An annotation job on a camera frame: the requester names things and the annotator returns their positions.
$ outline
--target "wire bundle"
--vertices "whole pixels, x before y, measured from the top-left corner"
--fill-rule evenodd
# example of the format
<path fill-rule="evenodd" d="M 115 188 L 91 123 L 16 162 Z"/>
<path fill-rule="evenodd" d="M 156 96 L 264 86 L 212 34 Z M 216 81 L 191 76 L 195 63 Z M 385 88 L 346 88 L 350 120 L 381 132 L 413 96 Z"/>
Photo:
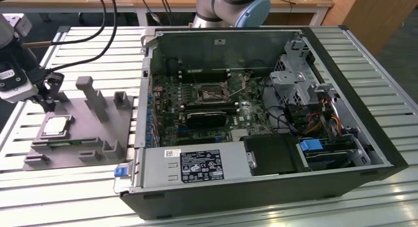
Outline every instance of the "wire bundle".
<path fill-rule="evenodd" d="M 89 37 L 84 38 L 84 39 L 80 39 L 80 40 L 73 40 L 73 41 L 61 41 L 61 42 L 52 42 L 52 41 L 47 41 L 47 42 L 39 42 L 39 43 L 31 43 L 31 44 L 27 44 L 28 45 L 32 45 L 32 47 L 43 47 L 43 46 L 51 46 L 51 45 L 67 45 L 67 44 L 77 44 L 77 43 L 81 43 L 81 42 L 85 42 L 91 39 L 93 39 L 97 35 L 101 34 L 101 31 L 104 29 L 104 21 L 105 21 L 105 5 L 104 5 L 104 1 L 100 0 L 100 3 L 101 3 L 101 7 L 103 7 L 103 23 L 101 23 L 101 27 L 100 29 L 97 30 L 97 32 L 91 35 Z M 64 64 L 61 66 L 57 66 L 55 68 L 51 68 L 51 69 L 47 69 L 47 74 L 52 73 L 53 71 L 57 71 L 63 68 L 67 68 L 67 67 L 72 67 L 72 66 L 76 66 L 79 64 L 85 64 L 88 62 L 92 62 L 95 60 L 97 60 L 103 55 L 104 53 L 107 52 L 107 50 L 109 49 L 111 47 L 111 44 L 113 42 L 113 39 L 115 39 L 115 36 L 116 36 L 116 30 L 117 30 L 117 20 L 116 20 L 116 15 L 117 15 L 117 6 L 116 6 L 116 0 L 112 0 L 112 5 L 113 5 L 113 30 L 112 30 L 112 35 L 111 35 L 111 38 L 109 38 L 109 41 L 103 49 L 103 51 L 92 58 L 87 59 L 87 60 L 81 60 L 81 61 L 77 61 L 77 62 L 73 62 L 73 63 L 68 63 L 68 64 Z"/>

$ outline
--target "sticker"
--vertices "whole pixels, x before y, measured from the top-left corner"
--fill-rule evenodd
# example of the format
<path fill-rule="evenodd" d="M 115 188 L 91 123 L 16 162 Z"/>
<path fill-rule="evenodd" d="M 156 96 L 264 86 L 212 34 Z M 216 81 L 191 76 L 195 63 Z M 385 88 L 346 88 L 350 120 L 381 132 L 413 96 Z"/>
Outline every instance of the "sticker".
<path fill-rule="evenodd" d="M 223 180 L 223 167 L 219 150 L 180 153 L 182 182 Z"/>
<path fill-rule="evenodd" d="M 224 45 L 227 40 L 215 40 L 215 45 Z"/>
<path fill-rule="evenodd" d="M 164 157 L 179 157 L 182 150 L 164 150 Z"/>
<path fill-rule="evenodd" d="M 15 76 L 15 71 L 12 69 L 0 73 L 0 79 L 8 79 Z"/>
<path fill-rule="evenodd" d="M 133 6 L 132 3 L 116 3 L 116 6 Z"/>

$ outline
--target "blue latch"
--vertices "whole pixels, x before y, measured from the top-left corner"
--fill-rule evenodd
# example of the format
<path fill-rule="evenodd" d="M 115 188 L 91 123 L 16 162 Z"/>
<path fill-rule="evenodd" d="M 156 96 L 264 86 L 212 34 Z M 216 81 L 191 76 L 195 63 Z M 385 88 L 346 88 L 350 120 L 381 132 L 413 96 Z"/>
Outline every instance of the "blue latch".
<path fill-rule="evenodd" d="M 128 168 L 117 167 L 115 168 L 115 177 L 127 177 L 128 176 Z"/>
<path fill-rule="evenodd" d="M 304 140 L 299 143 L 300 148 L 303 151 L 312 151 L 312 150 L 323 150 L 324 148 L 322 147 L 320 141 L 318 139 L 310 139 Z"/>

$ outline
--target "cpu socket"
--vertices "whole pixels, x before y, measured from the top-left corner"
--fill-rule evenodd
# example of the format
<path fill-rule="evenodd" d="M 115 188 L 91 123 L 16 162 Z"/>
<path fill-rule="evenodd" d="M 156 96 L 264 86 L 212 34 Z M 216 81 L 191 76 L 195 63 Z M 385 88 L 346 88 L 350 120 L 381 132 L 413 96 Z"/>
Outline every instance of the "cpu socket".
<path fill-rule="evenodd" d="M 198 96 L 200 103 L 227 102 L 228 85 L 226 83 L 202 84 L 198 86 Z"/>

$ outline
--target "floor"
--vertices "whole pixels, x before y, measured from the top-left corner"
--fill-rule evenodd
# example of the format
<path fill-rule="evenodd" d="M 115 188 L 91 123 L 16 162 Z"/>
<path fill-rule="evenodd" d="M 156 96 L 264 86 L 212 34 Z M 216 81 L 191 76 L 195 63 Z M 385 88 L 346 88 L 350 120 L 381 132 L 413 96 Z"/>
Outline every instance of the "floor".
<path fill-rule="evenodd" d="M 39 42 L 52 40 L 56 30 L 60 26 L 80 26 L 77 14 L 51 14 L 51 21 L 43 22 L 37 14 L 27 14 L 32 22 L 32 30 L 25 37 L 25 42 Z M 167 23 L 164 15 L 160 15 L 163 24 Z M 85 26 L 101 25 L 101 14 L 88 13 L 84 15 Z M 175 17 L 178 21 L 175 25 L 187 25 L 187 21 L 192 20 L 192 14 L 186 17 Z M 105 16 L 105 25 L 113 25 L 112 14 Z M 135 14 L 119 14 L 117 25 L 137 25 Z M 391 74 L 399 85 L 403 87 L 407 94 L 418 102 L 418 9 L 415 9 L 403 22 L 383 50 L 376 56 L 378 61 Z M 33 50 L 33 53 L 40 61 L 47 48 Z M 4 127 L 8 116 L 15 108 L 15 104 L 0 101 L 0 130 Z"/>

